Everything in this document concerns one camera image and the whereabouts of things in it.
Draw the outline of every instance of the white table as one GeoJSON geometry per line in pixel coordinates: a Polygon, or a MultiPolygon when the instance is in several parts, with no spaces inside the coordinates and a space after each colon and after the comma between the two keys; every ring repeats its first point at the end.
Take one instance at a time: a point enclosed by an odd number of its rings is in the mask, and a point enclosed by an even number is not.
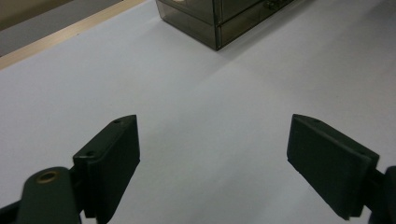
{"type": "Polygon", "coordinates": [[[396,164],[396,4],[296,1],[215,52],[149,0],[1,70],[0,206],[136,114],[141,163],[111,223],[345,223],[287,162],[290,118],[396,164]]]}

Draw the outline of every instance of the gray floor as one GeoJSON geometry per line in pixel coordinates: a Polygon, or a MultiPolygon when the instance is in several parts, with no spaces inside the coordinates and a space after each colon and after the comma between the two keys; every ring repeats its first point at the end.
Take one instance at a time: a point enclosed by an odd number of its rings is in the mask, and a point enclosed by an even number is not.
{"type": "Polygon", "coordinates": [[[53,34],[121,0],[74,0],[0,32],[0,56],[53,34]]]}

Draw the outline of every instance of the translucent plastic box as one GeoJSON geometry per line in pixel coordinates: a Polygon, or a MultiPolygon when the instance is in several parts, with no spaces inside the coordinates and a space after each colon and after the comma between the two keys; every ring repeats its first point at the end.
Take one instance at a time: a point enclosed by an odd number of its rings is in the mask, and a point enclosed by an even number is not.
{"type": "Polygon", "coordinates": [[[293,0],[156,0],[160,16],[212,49],[221,49],[293,0]]]}

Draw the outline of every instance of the black plastic part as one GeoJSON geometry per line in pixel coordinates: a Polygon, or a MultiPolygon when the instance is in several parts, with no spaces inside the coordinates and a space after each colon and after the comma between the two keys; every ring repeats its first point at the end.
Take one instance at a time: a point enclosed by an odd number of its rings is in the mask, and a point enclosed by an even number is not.
{"type": "Polygon", "coordinates": [[[69,170],[49,168],[26,181],[17,216],[17,224],[80,223],[69,170]]]}
{"type": "Polygon", "coordinates": [[[0,209],[0,223],[13,224],[17,219],[18,210],[20,208],[20,201],[7,205],[0,209]]]}
{"type": "Polygon", "coordinates": [[[396,166],[385,172],[384,192],[387,200],[387,211],[391,223],[396,223],[396,166]]]}
{"type": "Polygon", "coordinates": [[[113,217],[139,157],[136,116],[113,120],[73,157],[84,180],[86,217],[96,217],[99,224],[113,217]]]}
{"type": "Polygon", "coordinates": [[[361,215],[376,153],[318,119],[293,115],[288,160],[339,217],[361,215]]]}

